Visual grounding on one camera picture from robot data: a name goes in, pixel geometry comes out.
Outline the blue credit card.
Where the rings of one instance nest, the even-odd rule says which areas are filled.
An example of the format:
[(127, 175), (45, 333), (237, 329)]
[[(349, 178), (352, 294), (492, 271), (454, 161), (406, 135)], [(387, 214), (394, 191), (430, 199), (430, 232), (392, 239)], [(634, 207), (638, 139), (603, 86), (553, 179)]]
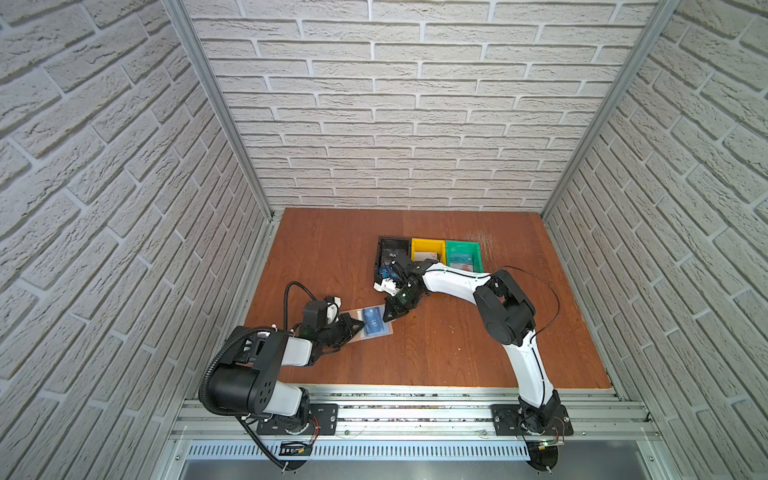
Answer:
[(364, 333), (366, 337), (378, 337), (389, 333), (388, 325), (383, 320), (381, 306), (364, 308), (362, 321), (365, 323)]

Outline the tan leather card holder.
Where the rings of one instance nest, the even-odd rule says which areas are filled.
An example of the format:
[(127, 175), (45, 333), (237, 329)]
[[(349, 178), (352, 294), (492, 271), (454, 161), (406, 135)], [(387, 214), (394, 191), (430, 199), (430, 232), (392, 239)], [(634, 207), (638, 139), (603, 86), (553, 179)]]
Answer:
[(393, 327), (390, 322), (384, 321), (385, 305), (376, 305), (357, 310), (349, 310), (348, 314), (354, 320), (364, 323), (362, 330), (357, 333), (350, 342), (359, 342), (391, 335)]

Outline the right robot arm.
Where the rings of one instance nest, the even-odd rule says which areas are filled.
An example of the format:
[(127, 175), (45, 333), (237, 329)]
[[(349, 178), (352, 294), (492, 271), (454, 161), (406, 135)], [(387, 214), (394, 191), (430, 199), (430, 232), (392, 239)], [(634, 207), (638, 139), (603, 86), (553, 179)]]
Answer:
[(561, 401), (539, 355), (535, 307), (512, 275), (505, 269), (469, 272), (433, 259), (414, 262), (402, 253), (390, 268), (390, 274), (374, 276), (374, 288), (387, 294), (384, 320), (405, 316), (431, 293), (475, 305), (486, 331), (504, 347), (511, 363), (519, 387), (521, 422), (527, 431), (542, 433)]

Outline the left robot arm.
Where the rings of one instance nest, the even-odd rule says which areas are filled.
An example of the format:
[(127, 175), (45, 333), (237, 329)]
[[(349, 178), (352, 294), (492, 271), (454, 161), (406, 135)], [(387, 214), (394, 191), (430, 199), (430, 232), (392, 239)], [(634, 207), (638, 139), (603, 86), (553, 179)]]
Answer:
[(292, 329), (237, 327), (206, 368), (198, 399), (221, 416), (309, 422), (307, 391), (278, 380), (282, 367), (314, 365), (352, 341), (365, 323), (340, 311), (340, 299), (312, 300)]

